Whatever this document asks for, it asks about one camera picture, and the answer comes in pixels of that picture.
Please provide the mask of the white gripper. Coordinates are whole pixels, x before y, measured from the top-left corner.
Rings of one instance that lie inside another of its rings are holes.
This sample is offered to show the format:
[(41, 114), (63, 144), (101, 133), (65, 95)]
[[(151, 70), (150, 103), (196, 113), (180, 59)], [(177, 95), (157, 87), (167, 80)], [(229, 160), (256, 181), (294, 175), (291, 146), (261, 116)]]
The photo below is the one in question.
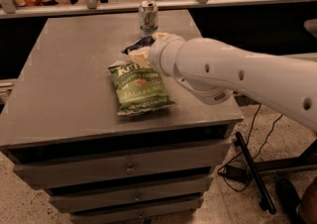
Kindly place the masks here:
[(141, 67), (152, 67), (162, 75), (173, 76), (176, 55), (185, 43), (185, 39), (166, 32), (153, 33), (152, 38), (155, 42), (151, 48), (144, 47), (130, 51), (128, 56)]

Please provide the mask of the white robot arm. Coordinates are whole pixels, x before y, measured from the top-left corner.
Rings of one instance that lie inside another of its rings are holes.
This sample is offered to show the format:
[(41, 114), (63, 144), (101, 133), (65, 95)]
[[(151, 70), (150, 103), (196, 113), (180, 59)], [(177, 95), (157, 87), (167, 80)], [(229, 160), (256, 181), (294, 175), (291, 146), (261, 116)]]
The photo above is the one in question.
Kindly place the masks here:
[(156, 33), (124, 49), (143, 66), (172, 77), (206, 104), (233, 92), (317, 131), (317, 62), (244, 51), (222, 42)]

